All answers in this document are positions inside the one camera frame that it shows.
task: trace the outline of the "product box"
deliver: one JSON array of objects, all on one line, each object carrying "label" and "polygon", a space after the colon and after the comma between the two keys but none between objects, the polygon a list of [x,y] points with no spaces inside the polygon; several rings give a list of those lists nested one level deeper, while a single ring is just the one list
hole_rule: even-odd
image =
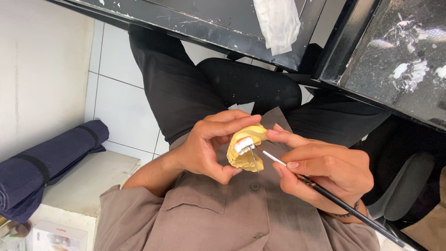
[{"label": "product box", "polygon": [[40,221],[33,228],[34,251],[85,251],[86,249],[86,231],[47,221]]},{"label": "product box", "polygon": [[8,251],[26,251],[26,241],[25,240],[21,241],[15,247],[8,249]]}]

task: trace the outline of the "brown shirt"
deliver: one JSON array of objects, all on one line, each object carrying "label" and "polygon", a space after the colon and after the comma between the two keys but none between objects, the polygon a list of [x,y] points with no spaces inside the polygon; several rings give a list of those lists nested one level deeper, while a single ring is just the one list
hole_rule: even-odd
[{"label": "brown shirt", "polygon": [[[266,113],[262,125],[291,131],[279,108]],[[187,135],[171,145],[181,145]],[[264,141],[275,156],[290,149]],[[227,165],[227,145],[217,151]],[[190,172],[176,180],[165,198],[145,188],[101,195],[95,251],[149,250],[379,250],[378,238],[365,224],[343,224],[280,188],[271,161],[257,152],[264,170],[243,171],[229,184]]]}]

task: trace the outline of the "dental plaster model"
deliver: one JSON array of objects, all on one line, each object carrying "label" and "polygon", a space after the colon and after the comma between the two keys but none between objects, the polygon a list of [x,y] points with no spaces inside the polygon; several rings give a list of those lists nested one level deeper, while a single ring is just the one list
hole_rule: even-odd
[{"label": "dental plaster model", "polygon": [[[233,167],[256,172],[256,165],[249,148],[254,147],[254,145],[260,145],[262,141],[267,140],[265,132],[266,129],[261,124],[256,124],[246,126],[234,133],[226,154],[229,163]],[[263,170],[263,161],[255,153],[254,157],[256,158],[259,171]]]}]

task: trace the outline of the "shirt button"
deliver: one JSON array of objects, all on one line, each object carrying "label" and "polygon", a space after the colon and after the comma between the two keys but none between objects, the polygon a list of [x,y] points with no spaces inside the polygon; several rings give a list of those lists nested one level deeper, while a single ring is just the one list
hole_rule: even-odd
[{"label": "shirt button", "polygon": [[257,190],[259,190],[259,188],[260,188],[260,185],[259,185],[259,183],[257,183],[257,182],[253,182],[252,184],[251,184],[251,186],[249,186],[252,190],[254,190],[254,191],[257,191]]},{"label": "shirt button", "polygon": [[264,237],[264,236],[266,236],[266,234],[264,234],[264,233],[257,233],[257,234],[254,236],[254,238],[255,238],[256,240],[258,240],[258,239],[260,239],[260,238],[262,238],[262,237]]}]

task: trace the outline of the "hand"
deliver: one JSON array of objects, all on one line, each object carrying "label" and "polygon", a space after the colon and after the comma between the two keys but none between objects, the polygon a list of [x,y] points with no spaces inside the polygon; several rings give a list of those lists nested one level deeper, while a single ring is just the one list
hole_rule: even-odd
[{"label": "hand", "polygon": [[184,144],[172,151],[172,154],[176,155],[177,163],[168,166],[204,174],[227,184],[242,169],[221,166],[217,163],[215,151],[221,145],[229,143],[236,131],[255,125],[261,119],[260,115],[251,116],[241,110],[228,110],[207,116],[195,124]]},{"label": "hand", "polygon": [[275,125],[273,130],[268,130],[266,136],[271,141],[283,142],[294,148],[281,156],[281,160],[287,163],[286,167],[278,162],[273,163],[274,169],[281,177],[282,190],[320,210],[328,213],[347,213],[298,180],[293,173],[309,176],[351,206],[373,187],[369,158],[363,151],[303,138],[282,129],[279,125]]}]

